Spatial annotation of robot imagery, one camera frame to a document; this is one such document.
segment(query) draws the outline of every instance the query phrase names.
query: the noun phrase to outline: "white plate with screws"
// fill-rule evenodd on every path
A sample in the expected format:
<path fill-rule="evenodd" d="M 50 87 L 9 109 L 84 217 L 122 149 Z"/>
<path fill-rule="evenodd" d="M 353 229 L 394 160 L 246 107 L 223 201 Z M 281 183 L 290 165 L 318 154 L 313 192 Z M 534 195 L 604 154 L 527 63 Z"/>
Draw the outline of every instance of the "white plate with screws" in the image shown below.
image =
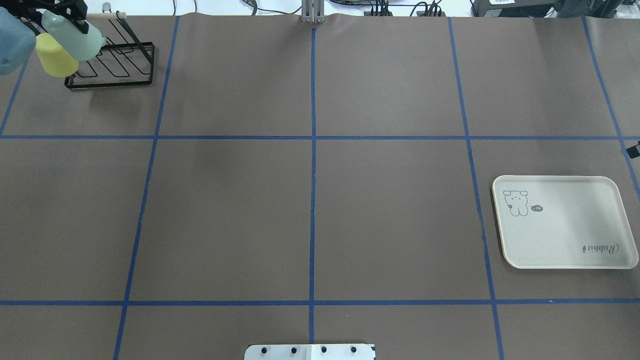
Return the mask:
<path fill-rule="evenodd" d="M 492 186 L 502 253 L 521 269 L 630 269 L 638 251 L 603 176 L 503 175 Z"/>
<path fill-rule="evenodd" d="M 251 345 L 244 360 L 376 360 L 371 344 Z"/>

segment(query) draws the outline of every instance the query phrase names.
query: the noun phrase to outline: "cartoon dog drawing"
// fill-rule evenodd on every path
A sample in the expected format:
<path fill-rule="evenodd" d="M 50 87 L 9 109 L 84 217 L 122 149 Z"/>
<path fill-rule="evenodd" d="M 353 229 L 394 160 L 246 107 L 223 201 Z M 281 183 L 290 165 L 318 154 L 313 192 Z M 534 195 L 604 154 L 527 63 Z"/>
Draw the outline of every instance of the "cartoon dog drawing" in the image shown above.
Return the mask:
<path fill-rule="evenodd" d="M 529 213 L 529 208 L 527 207 L 527 203 L 529 200 L 527 199 L 527 195 L 529 192 L 526 191 L 503 191 L 504 200 L 507 202 L 509 206 L 509 210 L 511 214 L 515 217 L 522 215 L 523 217 L 527 216 Z"/>

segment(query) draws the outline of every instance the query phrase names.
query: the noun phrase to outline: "yellow cup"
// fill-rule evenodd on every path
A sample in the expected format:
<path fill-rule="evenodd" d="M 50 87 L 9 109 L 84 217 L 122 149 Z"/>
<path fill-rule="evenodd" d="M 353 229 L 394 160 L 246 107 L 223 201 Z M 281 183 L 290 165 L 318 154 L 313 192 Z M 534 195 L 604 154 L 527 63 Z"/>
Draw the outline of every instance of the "yellow cup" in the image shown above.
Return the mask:
<path fill-rule="evenodd" d="M 36 37 L 36 52 L 47 74 L 56 78 L 72 75 L 80 65 L 49 33 Z"/>

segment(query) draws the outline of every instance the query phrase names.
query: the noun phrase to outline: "tray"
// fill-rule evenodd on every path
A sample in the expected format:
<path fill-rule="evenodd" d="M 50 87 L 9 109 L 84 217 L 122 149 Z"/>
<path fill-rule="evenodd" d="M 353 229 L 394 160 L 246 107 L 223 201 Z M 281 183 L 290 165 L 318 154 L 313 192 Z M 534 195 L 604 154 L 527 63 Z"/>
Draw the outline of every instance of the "tray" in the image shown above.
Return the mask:
<path fill-rule="evenodd" d="M 499 176 L 504 259 L 521 269 L 629 269 L 638 251 L 616 184 L 603 176 Z"/>

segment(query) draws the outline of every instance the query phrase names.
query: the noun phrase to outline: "metal bracket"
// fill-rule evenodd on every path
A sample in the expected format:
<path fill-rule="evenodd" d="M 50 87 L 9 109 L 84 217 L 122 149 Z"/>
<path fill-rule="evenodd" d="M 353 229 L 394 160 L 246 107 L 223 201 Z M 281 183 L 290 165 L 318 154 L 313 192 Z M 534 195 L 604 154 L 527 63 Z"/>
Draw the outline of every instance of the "metal bracket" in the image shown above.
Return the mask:
<path fill-rule="evenodd" d="M 252 345 L 244 360 L 375 360 L 371 344 Z"/>
<path fill-rule="evenodd" d="M 324 0 L 302 0 L 302 22 L 324 22 Z"/>

